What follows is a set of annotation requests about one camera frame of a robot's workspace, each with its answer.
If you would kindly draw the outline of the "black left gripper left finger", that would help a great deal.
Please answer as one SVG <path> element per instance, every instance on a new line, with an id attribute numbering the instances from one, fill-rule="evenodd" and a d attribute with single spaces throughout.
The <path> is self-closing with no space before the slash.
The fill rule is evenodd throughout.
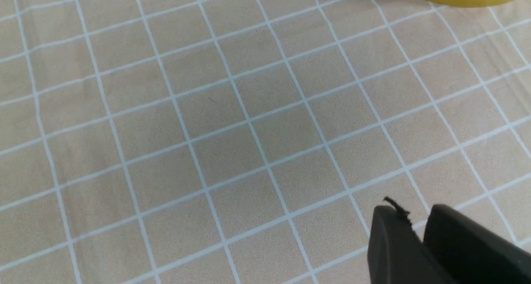
<path id="1" fill-rule="evenodd" d="M 413 230 L 410 212 L 390 197 L 374 208 L 368 245 L 372 284 L 455 284 Z"/>

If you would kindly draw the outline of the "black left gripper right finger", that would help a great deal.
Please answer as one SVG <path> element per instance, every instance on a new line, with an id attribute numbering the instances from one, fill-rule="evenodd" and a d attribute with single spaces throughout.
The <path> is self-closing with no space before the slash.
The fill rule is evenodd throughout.
<path id="1" fill-rule="evenodd" d="M 454 284 L 529 284 L 531 258 L 444 204 L 431 208 L 423 245 Z"/>

